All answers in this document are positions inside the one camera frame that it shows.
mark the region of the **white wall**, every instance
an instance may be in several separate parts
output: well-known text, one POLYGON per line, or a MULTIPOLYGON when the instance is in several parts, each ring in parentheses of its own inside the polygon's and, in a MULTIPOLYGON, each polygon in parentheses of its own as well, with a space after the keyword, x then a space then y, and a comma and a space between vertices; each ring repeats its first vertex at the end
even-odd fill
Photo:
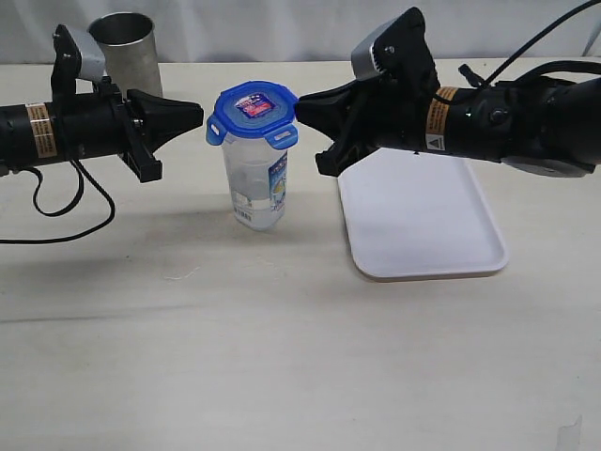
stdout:
MULTIPOLYGON (((436 57, 505 56, 583 0, 0 0, 0 62, 50 62, 58 23, 117 10, 151 16, 162 61, 347 59, 369 31, 417 6, 436 57)), ((601 7, 530 55, 579 56, 601 7)))

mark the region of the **metal cup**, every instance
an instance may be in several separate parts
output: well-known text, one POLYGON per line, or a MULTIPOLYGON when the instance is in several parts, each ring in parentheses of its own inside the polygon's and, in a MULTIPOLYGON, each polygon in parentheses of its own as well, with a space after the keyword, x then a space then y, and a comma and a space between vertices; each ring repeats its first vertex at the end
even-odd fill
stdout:
POLYGON ((162 97, 154 23, 144 14, 116 12, 100 17, 87 29, 106 59, 106 72, 123 97, 140 89, 162 97))

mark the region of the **blue lid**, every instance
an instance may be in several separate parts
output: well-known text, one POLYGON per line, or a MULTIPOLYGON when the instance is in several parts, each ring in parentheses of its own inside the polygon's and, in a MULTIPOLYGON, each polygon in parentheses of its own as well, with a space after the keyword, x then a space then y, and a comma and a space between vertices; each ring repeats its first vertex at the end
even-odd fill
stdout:
POLYGON ((294 121, 297 101, 285 86, 246 82, 222 92, 208 122, 240 138, 265 138, 294 121))

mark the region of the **white tray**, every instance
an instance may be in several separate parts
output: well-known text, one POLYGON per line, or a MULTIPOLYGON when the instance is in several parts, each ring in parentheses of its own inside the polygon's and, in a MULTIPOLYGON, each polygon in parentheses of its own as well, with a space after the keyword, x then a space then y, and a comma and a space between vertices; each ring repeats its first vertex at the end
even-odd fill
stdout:
POLYGON ((378 279, 490 275, 508 262, 463 160, 383 148, 338 178, 360 271, 378 279))

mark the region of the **white table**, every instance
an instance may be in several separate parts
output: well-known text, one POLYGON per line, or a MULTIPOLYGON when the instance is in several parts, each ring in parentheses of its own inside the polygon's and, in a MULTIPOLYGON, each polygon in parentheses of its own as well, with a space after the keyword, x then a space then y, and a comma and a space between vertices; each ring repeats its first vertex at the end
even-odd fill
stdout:
MULTIPOLYGON (((445 85, 465 85, 459 63, 439 62, 445 85)), ((487 74, 499 61, 470 64, 487 74)), ((0 103, 48 100, 49 74, 0 67, 0 103)), ((301 95, 351 78, 347 63, 162 74, 166 96, 207 114, 249 79, 301 95)), ((552 451, 579 415, 580 449, 599 449, 601 175, 475 163, 507 269, 379 284, 354 268, 336 184, 316 171, 328 139, 300 128, 272 233, 232 217, 221 150, 202 128, 158 153, 160 182, 139 184, 117 157, 86 163, 117 202, 109 228, 2 248, 0 449, 552 451)), ((45 174, 42 202, 59 207, 71 168, 45 174)), ((0 183, 2 237, 79 231, 106 212, 88 189, 72 215, 46 220, 30 175, 0 183)))

